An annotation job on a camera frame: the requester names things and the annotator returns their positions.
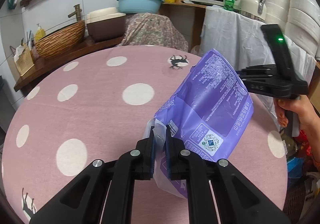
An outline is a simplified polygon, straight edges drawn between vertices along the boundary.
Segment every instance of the polka dot tablecloth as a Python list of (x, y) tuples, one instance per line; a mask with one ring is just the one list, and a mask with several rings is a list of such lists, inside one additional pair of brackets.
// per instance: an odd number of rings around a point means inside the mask
[[(171, 68), (171, 57), (186, 55)], [(76, 59), (40, 82), (16, 112), (4, 143), (4, 188), (17, 215), (28, 223), (90, 162), (116, 160), (134, 149), (148, 120), (199, 59), (159, 46), (116, 47)], [(284, 147), (263, 104), (251, 96), (254, 114), (229, 160), (282, 209)], [(189, 223), (187, 200), (160, 190), (154, 180), (136, 181), (132, 223), (151, 220)]]

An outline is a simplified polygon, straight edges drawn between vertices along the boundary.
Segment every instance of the blue plastic bag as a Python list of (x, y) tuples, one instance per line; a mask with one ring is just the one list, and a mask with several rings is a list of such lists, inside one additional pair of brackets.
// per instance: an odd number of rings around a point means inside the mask
[(216, 50), (207, 52), (148, 123), (155, 126), (154, 179), (159, 188), (187, 197), (185, 181), (167, 179), (167, 124), (171, 135), (182, 139), (186, 149), (216, 162), (229, 157), (252, 113), (251, 97), (231, 65)]

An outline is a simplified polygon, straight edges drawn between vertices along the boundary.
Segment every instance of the human hand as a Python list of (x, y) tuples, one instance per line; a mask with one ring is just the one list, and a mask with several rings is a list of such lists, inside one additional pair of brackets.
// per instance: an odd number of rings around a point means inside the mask
[(276, 115), (279, 125), (287, 127), (288, 119), (285, 116), (285, 110), (290, 110), (298, 114), (300, 129), (305, 130), (308, 127), (320, 121), (311, 102), (306, 95), (301, 95), (300, 99), (274, 99)]

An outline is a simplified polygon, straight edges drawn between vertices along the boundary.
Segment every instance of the white kettle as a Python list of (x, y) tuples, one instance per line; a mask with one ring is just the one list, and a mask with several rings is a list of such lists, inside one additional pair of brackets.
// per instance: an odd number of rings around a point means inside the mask
[(266, 19), (266, 0), (240, 0), (240, 14), (254, 20), (262, 21)]

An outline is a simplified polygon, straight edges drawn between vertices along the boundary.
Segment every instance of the blue plastic basin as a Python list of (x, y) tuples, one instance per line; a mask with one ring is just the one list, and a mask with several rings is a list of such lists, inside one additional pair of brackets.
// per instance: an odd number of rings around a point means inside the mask
[(119, 12), (125, 14), (139, 14), (158, 12), (164, 0), (118, 0)]

